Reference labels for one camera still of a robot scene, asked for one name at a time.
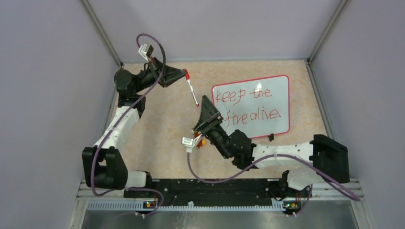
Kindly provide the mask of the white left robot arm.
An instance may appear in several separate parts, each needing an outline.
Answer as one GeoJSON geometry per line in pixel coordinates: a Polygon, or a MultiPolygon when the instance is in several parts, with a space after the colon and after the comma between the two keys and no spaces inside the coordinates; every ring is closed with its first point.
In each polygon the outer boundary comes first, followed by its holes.
{"type": "Polygon", "coordinates": [[[114,75],[118,93],[116,113],[109,127],[100,139],[82,151],[85,182],[92,190],[120,190],[134,187],[141,197],[148,197],[153,192],[150,173],[147,171],[128,170],[120,150],[137,121],[142,117],[146,96],[143,90],[160,85],[165,88],[185,77],[186,71],[164,65],[155,59],[144,64],[144,68],[133,74],[126,69],[119,69],[114,75]]]}

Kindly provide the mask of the pink framed whiteboard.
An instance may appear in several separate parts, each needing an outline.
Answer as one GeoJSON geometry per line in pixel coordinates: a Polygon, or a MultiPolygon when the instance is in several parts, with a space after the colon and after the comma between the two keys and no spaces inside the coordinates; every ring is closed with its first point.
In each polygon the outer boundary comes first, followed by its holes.
{"type": "Polygon", "coordinates": [[[228,135],[240,130],[249,138],[290,130],[290,80],[286,75],[217,84],[212,102],[228,135]]]}

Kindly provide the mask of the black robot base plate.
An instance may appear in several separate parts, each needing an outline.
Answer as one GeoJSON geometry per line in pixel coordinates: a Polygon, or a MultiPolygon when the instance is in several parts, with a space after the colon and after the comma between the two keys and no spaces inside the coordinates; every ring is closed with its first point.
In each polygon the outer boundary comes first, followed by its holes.
{"type": "Polygon", "coordinates": [[[276,201],[306,198],[310,187],[295,190],[278,179],[233,179],[224,183],[203,183],[196,179],[154,179],[148,191],[124,191],[125,198],[163,200],[165,207],[186,206],[190,201],[197,207],[255,207],[271,206],[276,201]]]}

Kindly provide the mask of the red and white marker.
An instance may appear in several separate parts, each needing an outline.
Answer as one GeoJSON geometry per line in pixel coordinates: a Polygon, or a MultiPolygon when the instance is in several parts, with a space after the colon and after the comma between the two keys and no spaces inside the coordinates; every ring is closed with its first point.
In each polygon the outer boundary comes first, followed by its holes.
{"type": "Polygon", "coordinates": [[[187,83],[188,83],[188,85],[189,85],[189,88],[190,88],[190,91],[191,91],[191,94],[192,94],[194,103],[195,103],[195,105],[196,105],[197,107],[199,107],[200,104],[199,104],[199,102],[198,102],[198,99],[197,99],[197,96],[196,96],[196,94],[195,94],[194,88],[193,88],[192,83],[191,83],[191,81],[190,81],[190,75],[189,75],[187,69],[183,69],[183,70],[185,71],[185,79],[186,79],[186,81],[187,81],[187,83]]]}

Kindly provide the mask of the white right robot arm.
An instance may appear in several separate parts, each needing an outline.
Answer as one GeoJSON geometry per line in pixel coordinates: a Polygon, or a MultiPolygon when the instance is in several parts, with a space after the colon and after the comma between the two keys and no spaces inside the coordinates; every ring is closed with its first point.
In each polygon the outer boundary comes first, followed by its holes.
{"type": "Polygon", "coordinates": [[[206,95],[202,96],[200,107],[193,130],[208,139],[223,158],[232,159],[232,164],[241,171],[296,166],[287,171],[286,180],[280,183],[280,191],[287,197],[321,181],[341,187],[351,180],[348,148],[326,135],[316,134],[311,141],[295,145],[258,145],[240,130],[228,135],[221,126],[221,113],[206,95]]]}

